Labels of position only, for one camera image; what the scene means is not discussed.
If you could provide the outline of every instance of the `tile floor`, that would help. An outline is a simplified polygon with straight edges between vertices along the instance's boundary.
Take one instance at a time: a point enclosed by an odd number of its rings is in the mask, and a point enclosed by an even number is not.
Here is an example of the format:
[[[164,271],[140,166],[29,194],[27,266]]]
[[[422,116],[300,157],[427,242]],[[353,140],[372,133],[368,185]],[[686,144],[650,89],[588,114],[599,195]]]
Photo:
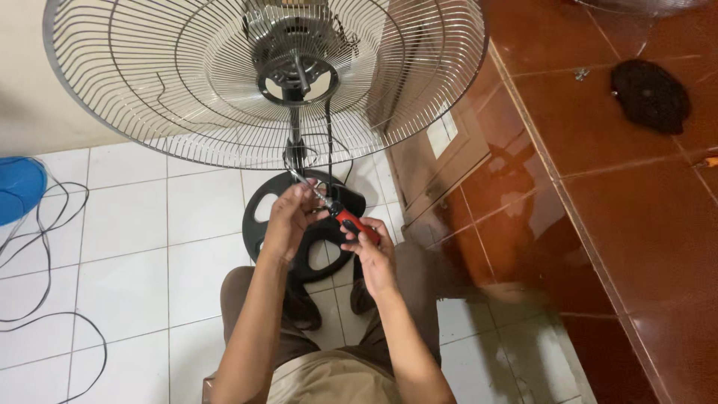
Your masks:
[[[95,322],[108,342],[107,368],[74,403],[198,404],[202,378],[216,370],[224,349],[220,285],[227,271],[251,263],[241,235],[245,203],[276,173],[217,169],[133,143],[39,158],[58,180],[86,184],[90,198],[77,218],[49,235],[52,288],[45,304],[2,329],[58,311]],[[365,215],[383,219],[402,242],[401,207],[387,167],[383,153],[356,160],[348,185],[367,198]],[[344,178],[348,168],[336,165],[336,176]],[[83,200],[78,189],[70,191],[63,218]],[[64,200],[57,193],[45,197],[45,226]],[[20,232],[36,230],[28,220]],[[0,239],[9,231],[10,225],[0,227]],[[4,256],[20,244],[12,242]],[[312,266],[323,267],[338,253],[333,244],[316,244]],[[0,317],[21,316],[37,304],[45,266],[36,242],[0,267]],[[309,337],[323,349],[357,344],[368,322],[349,309],[350,266],[307,284],[324,319]],[[459,403],[582,401],[544,313],[457,299],[437,308],[442,370]],[[0,404],[52,404],[78,394],[103,358],[97,334],[69,315],[2,333],[0,347]]]

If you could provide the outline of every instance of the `brown tiled counter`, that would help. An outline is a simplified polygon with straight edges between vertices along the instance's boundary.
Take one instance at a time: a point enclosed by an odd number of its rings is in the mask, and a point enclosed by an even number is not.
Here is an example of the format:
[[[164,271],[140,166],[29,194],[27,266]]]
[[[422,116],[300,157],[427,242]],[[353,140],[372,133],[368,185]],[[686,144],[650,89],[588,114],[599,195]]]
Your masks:
[[[545,290],[599,403],[718,402],[718,168],[694,166],[718,155],[718,4],[654,21],[483,3],[495,82],[471,96],[490,156],[408,232],[455,286]],[[689,92],[682,135],[630,123],[610,93],[641,50]]]

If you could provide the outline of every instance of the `black power cord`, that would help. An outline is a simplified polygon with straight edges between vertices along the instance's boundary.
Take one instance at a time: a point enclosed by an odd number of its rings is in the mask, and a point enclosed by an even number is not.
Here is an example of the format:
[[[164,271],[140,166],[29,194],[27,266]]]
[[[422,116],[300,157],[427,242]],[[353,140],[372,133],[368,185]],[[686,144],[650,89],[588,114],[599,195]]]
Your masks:
[[[27,215],[25,215],[22,219],[20,219],[20,220],[17,222],[17,224],[15,225],[15,227],[14,227],[14,228],[12,229],[12,231],[10,232],[10,235],[8,236],[7,240],[5,240],[2,245],[0,245],[0,257],[2,257],[2,254],[5,252],[7,246],[10,244],[11,241],[13,241],[13,240],[15,240],[15,239],[20,239],[20,238],[22,238],[22,237],[34,236],[34,237],[32,237],[32,239],[31,239],[30,241],[28,241],[27,243],[25,243],[22,247],[20,247],[20,249],[18,249],[13,255],[11,255],[10,258],[8,258],[5,262],[3,262],[3,264],[0,265],[0,269],[2,269],[5,265],[7,265],[8,262],[10,262],[13,258],[15,258],[22,250],[24,250],[25,248],[27,248],[29,245],[31,245],[32,243],[34,243],[34,242],[37,241],[38,239],[42,239],[42,245],[43,245],[43,247],[45,248],[45,254],[47,255],[47,287],[45,288],[45,293],[43,293],[42,298],[40,298],[40,302],[35,306],[35,308],[33,308],[29,313],[25,314],[24,316],[18,317],[18,318],[9,319],[9,320],[0,319],[0,323],[11,323],[11,322],[14,322],[14,321],[19,321],[19,320],[22,320],[22,319],[24,319],[24,318],[27,318],[28,316],[31,316],[33,313],[35,313],[36,311],[38,311],[38,310],[40,309],[40,307],[42,307],[42,305],[45,303],[45,301],[47,300],[47,296],[50,294],[50,286],[51,286],[51,284],[52,284],[52,272],[51,272],[51,268],[52,268],[52,264],[51,264],[52,255],[50,254],[50,242],[49,242],[49,240],[47,239],[47,233],[49,233],[50,231],[59,229],[60,227],[66,225],[66,224],[69,223],[71,220],[73,220],[73,219],[85,208],[85,205],[87,205],[88,199],[90,198],[90,190],[89,190],[86,186],[84,186],[84,185],[82,185],[82,184],[79,184],[79,183],[72,183],[72,182],[61,183],[60,181],[58,181],[58,180],[52,175],[52,173],[50,173],[50,172],[47,170],[47,168],[45,167],[45,164],[44,164],[42,161],[40,161],[40,160],[38,160],[38,159],[36,159],[36,158],[33,158],[33,157],[23,157],[23,158],[28,158],[28,159],[30,159],[30,160],[33,160],[33,161],[36,162],[38,165],[42,166],[43,169],[45,169],[45,172],[47,173],[47,175],[48,175],[50,178],[52,178],[52,179],[56,182],[55,185],[53,185],[53,186],[51,186],[50,188],[48,188],[47,190],[45,190],[45,192],[42,194],[42,197],[45,197],[45,195],[47,195],[47,192],[50,191],[51,189],[53,189],[53,188],[59,186],[59,187],[62,189],[62,191],[65,193],[65,203],[64,203],[64,205],[62,206],[62,209],[60,209],[60,212],[59,212],[59,214],[57,215],[57,218],[52,222],[52,224],[50,224],[50,225],[45,229],[45,228],[43,228],[42,222],[40,221],[40,209],[41,209],[41,206],[42,206],[42,199],[40,199],[40,202],[37,204],[37,210],[35,211],[35,220],[37,221],[37,226],[38,226],[38,228],[39,228],[39,231],[32,232],[32,233],[26,233],[26,234],[16,235],[16,234],[17,234],[17,231],[18,231],[19,228],[20,228],[20,226],[21,226],[21,225],[25,222],[25,220],[27,219]],[[64,214],[65,210],[67,209],[67,205],[68,205],[68,203],[69,203],[69,201],[70,201],[70,193],[67,191],[67,188],[65,188],[65,185],[69,185],[69,184],[76,185],[76,186],[79,186],[79,187],[83,188],[83,189],[85,190],[85,200],[83,201],[82,206],[81,206],[75,213],[73,213],[72,216],[71,216],[68,220],[62,222],[61,224],[57,224],[57,223],[60,221],[60,218],[62,218],[62,215]],[[74,400],[74,399],[80,397],[81,395],[83,395],[83,394],[85,394],[87,391],[89,391],[89,390],[92,388],[92,386],[94,386],[95,383],[97,383],[97,381],[100,379],[100,376],[101,376],[101,375],[103,374],[103,372],[105,371],[105,366],[107,365],[107,341],[105,340],[105,336],[102,335],[102,333],[101,333],[100,330],[97,328],[97,326],[96,326],[89,318],[83,316],[82,314],[75,313],[74,311],[60,311],[60,312],[57,312],[57,313],[45,314],[45,315],[43,315],[43,316],[40,316],[40,317],[38,317],[38,318],[36,318],[36,319],[34,319],[34,320],[28,321],[28,322],[26,322],[26,323],[24,323],[24,324],[21,324],[21,325],[19,325],[19,326],[17,326],[17,327],[14,327],[14,328],[12,328],[12,329],[0,330],[0,332],[12,332],[12,331],[15,331],[15,330],[17,330],[17,329],[21,329],[21,328],[23,328],[23,327],[25,327],[25,326],[28,326],[28,325],[34,323],[35,321],[39,321],[39,320],[41,320],[41,319],[43,319],[43,318],[50,317],[50,316],[61,316],[61,315],[77,316],[77,317],[79,317],[79,318],[81,318],[81,319],[87,321],[87,322],[95,329],[95,331],[97,331],[97,334],[98,334],[98,335],[100,336],[100,338],[102,339],[102,347],[103,347],[103,350],[104,350],[104,352],[105,352],[105,357],[104,357],[104,359],[103,359],[102,368],[100,369],[100,372],[98,373],[97,377],[95,377],[95,379],[94,379],[94,381],[92,382],[92,384],[90,384],[90,387],[88,387],[85,391],[81,392],[81,393],[78,394],[78,395],[74,395],[74,396],[72,396],[72,397],[70,397],[70,398],[68,398],[68,399],[66,399],[66,400],[60,401],[58,404],[67,403],[67,402],[70,401],[70,400]]]

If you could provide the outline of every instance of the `stand fan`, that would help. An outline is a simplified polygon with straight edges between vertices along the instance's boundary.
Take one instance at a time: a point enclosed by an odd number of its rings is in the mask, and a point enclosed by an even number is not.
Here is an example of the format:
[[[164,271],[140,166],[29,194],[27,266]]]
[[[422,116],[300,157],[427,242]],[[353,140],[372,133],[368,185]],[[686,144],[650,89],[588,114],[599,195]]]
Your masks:
[[[389,147],[453,106],[488,44],[476,0],[48,0],[45,49],[68,93],[113,131],[167,155],[246,170],[294,168],[327,184],[356,216],[364,198],[331,164]],[[329,174],[311,170],[329,165]],[[267,193],[250,199],[243,236],[256,260]],[[335,221],[311,243],[342,242]]]

